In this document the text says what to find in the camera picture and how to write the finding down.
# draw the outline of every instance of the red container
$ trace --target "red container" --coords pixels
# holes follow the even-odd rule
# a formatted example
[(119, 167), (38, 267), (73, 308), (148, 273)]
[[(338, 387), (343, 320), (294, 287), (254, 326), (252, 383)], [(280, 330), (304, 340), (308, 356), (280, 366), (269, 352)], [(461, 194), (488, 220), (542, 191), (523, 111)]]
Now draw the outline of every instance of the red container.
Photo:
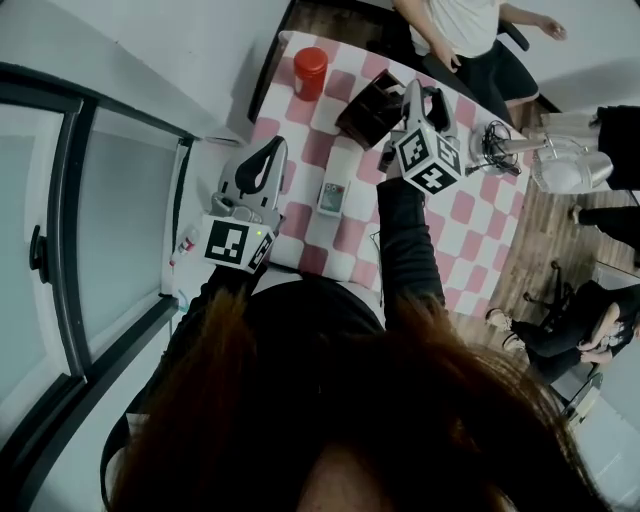
[(324, 89), (329, 57), (320, 48), (304, 48), (293, 59), (295, 91), (304, 101), (316, 101)]

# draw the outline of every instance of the table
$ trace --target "table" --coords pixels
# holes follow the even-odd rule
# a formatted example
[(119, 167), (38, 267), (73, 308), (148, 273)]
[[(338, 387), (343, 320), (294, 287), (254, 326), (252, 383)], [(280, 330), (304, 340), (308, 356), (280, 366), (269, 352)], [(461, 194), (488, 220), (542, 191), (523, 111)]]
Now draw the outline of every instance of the table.
[[(281, 40), (286, 48), (253, 133), (254, 140), (281, 135), (289, 147), (278, 202), (286, 220), (270, 261), (379, 291), (376, 185), (385, 179), (377, 165), (386, 139), (365, 152), (335, 126), (340, 113), (386, 68), (405, 85), (417, 78), (425, 86), (442, 88), (455, 112), (461, 148), (468, 147), (471, 128), (496, 117), (453, 89), (380, 55), (301, 32), (282, 33)], [(295, 96), (292, 86), (293, 57), (308, 46), (318, 46), (329, 56), (324, 93), (311, 103)], [(513, 136), (521, 138), (515, 131)], [(341, 218), (316, 211), (333, 145), (348, 148), (360, 158)], [(518, 178), (479, 171), (452, 187), (455, 190), (451, 193), (426, 202), (425, 218), (447, 309), (474, 316), (485, 314), (513, 241), (531, 161), (531, 153), (521, 159), (522, 174)]]

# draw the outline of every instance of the hair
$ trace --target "hair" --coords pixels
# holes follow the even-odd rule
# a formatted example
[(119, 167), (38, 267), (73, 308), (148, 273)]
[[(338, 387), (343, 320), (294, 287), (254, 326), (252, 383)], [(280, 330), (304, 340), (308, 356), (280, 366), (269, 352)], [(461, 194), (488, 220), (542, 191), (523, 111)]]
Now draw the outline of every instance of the hair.
[(395, 330), (300, 339), (310, 355), (278, 366), (242, 294), (219, 292), (150, 399), (109, 508), (295, 510), (331, 444), (397, 511), (610, 510), (544, 388), (465, 346), (435, 300), (397, 307)]

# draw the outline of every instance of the person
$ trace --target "person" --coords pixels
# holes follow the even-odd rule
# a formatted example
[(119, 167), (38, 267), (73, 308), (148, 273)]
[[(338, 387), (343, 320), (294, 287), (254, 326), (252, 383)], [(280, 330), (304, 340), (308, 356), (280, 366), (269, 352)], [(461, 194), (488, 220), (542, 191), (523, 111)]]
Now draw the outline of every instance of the person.
[(576, 204), (569, 210), (569, 217), (576, 225), (596, 226), (614, 240), (640, 251), (640, 232), (637, 229), (640, 208), (637, 206), (585, 209)]
[(487, 322), (511, 331), (503, 348), (525, 349), (534, 371), (551, 384), (580, 362), (610, 362), (634, 337), (640, 338), (640, 285), (605, 290), (588, 281), (550, 333), (501, 309), (489, 311)]
[(389, 172), (386, 331), (340, 283), (216, 268), (146, 386), (108, 510), (610, 510), (543, 390), (455, 335), (424, 196)]
[(538, 26), (558, 41), (567, 37), (553, 18), (504, 0), (393, 0), (393, 5), (411, 26), (416, 53), (433, 54), (480, 105), (509, 124), (508, 108), (533, 101), (539, 91), (524, 65), (496, 39), (499, 20)]

